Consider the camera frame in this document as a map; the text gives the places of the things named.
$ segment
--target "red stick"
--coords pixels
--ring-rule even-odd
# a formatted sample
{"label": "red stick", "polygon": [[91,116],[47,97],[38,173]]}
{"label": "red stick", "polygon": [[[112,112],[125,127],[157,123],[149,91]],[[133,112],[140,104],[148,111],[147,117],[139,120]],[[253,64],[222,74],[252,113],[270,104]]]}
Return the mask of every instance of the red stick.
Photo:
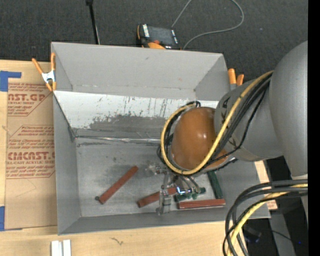
{"label": "red stick", "polygon": [[[175,193],[177,193],[176,188],[175,187],[170,187],[168,188],[168,193],[169,195],[174,195]],[[144,207],[147,206],[151,203],[154,203],[156,201],[159,201],[160,199],[160,195],[159,195],[159,191],[155,192],[153,194],[147,195],[146,197],[140,199],[137,203],[138,207]]]}
{"label": "red stick", "polygon": [[106,192],[96,199],[103,205],[114,193],[116,193],[136,172],[137,166],[133,166],[125,175],[123,175],[116,183],[114,183]]}
{"label": "red stick", "polygon": [[193,209],[193,208],[204,208],[204,207],[217,207],[224,206],[226,200],[224,199],[208,199],[208,200],[194,200],[184,201],[177,204],[178,209]]}

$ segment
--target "green object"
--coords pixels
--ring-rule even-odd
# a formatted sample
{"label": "green object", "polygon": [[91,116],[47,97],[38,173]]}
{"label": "green object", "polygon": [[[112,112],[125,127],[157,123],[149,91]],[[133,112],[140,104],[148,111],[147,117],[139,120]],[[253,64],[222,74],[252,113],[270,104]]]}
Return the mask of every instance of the green object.
{"label": "green object", "polygon": [[213,189],[215,199],[224,198],[216,172],[214,170],[210,170],[207,172],[207,175],[208,175],[211,187]]}
{"label": "green object", "polygon": [[206,193],[206,188],[205,187],[200,187],[200,193],[193,192],[193,193],[187,193],[187,194],[177,194],[174,197],[174,200],[176,202],[180,202],[180,201],[191,199],[191,198],[193,200],[196,200],[198,195],[201,195],[201,194],[204,194],[204,193]]}

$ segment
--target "blue tape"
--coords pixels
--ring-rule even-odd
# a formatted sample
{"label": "blue tape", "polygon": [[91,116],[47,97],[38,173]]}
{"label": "blue tape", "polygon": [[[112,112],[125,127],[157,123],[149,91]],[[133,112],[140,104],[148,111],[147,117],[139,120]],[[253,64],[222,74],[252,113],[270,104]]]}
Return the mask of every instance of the blue tape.
{"label": "blue tape", "polygon": [[0,206],[0,231],[5,230],[5,207]]}
{"label": "blue tape", "polygon": [[8,78],[21,78],[21,72],[0,71],[0,92],[8,91]]}

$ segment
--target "yellow cable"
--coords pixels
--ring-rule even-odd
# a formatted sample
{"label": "yellow cable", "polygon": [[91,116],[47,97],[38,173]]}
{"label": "yellow cable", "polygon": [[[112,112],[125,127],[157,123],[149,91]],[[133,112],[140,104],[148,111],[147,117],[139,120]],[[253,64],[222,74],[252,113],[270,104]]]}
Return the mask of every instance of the yellow cable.
{"label": "yellow cable", "polygon": [[268,75],[270,75],[273,71],[269,71],[263,75],[261,75],[260,77],[258,77],[255,81],[253,81],[242,93],[241,95],[238,97],[238,99],[235,101],[235,103],[233,104],[228,116],[226,117],[212,147],[210,148],[208,154],[206,155],[206,157],[203,159],[203,161],[194,169],[191,170],[181,170],[176,168],[175,166],[173,166],[171,164],[171,162],[169,161],[167,155],[166,155],[166,151],[165,151],[165,133],[167,130],[167,127],[169,125],[169,122],[172,120],[172,118],[174,118],[178,113],[182,112],[183,110],[185,110],[186,108],[189,108],[192,105],[188,105],[188,106],[184,106],[179,108],[177,111],[175,111],[170,117],[169,119],[166,121],[166,123],[164,124],[162,133],[161,133],[161,138],[160,138],[160,145],[161,145],[161,153],[162,153],[162,157],[163,160],[165,161],[165,163],[168,165],[168,167],[174,171],[175,173],[178,174],[184,174],[184,175],[192,175],[195,174],[196,172],[198,172],[211,158],[211,156],[213,155],[213,153],[215,152],[215,150],[218,147],[218,144],[225,132],[225,130],[227,129],[227,126],[234,114],[234,112],[236,111],[236,108],[238,107],[238,105],[240,104],[240,102],[242,101],[243,97],[255,86],[257,85],[259,82],[261,82],[263,79],[265,79]]}
{"label": "yellow cable", "polygon": [[[308,184],[300,184],[300,185],[293,185],[292,188],[307,188]],[[284,194],[287,194],[288,192],[277,192],[277,193],[271,193],[265,196],[262,200],[265,199],[271,199],[271,198],[277,198]],[[263,204],[266,202],[261,202],[252,207],[241,219],[241,221],[236,225],[234,228],[234,231],[231,236],[231,243],[234,244],[237,238],[237,235],[239,234],[240,230],[242,230],[243,225],[246,223],[246,221],[249,219],[249,217],[257,210],[259,209]],[[228,248],[227,256],[232,256],[230,248]]]}

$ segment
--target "black floor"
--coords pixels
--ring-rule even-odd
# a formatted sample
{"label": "black floor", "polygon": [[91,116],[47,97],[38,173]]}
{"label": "black floor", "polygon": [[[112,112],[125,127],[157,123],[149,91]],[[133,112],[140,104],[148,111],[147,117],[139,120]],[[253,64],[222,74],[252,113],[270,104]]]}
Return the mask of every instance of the black floor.
{"label": "black floor", "polygon": [[[93,9],[103,45],[136,47],[139,23],[170,28],[187,0],[95,0]],[[235,30],[199,37],[186,50],[223,53],[227,68],[244,73],[248,81],[273,70],[282,57],[308,40],[307,0],[239,0],[244,12],[243,24]],[[193,0],[174,29],[184,45],[192,37],[228,29],[241,21],[241,13],[231,0]],[[90,12],[85,0],[1,0],[0,59],[48,61],[52,41],[94,44]],[[268,161],[274,179],[290,175],[283,159]],[[292,238],[305,234],[301,207],[286,213]],[[256,220],[254,227],[263,229],[256,244],[249,244],[252,256],[277,255],[267,220]],[[298,246],[296,255],[308,255]]]}

